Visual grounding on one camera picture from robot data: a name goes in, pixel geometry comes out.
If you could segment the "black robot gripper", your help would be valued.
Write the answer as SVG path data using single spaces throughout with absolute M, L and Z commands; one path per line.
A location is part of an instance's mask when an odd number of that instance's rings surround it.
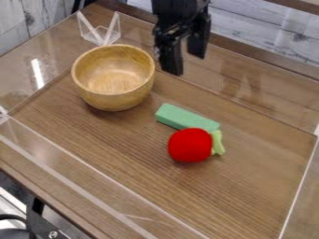
M 151 0 L 157 16 L 153 30 L 160 68 L 167 73 L 183 74 L 180 40 L 187 37 L 188 53 L 203 59 L 211 33 L 211 0 Z

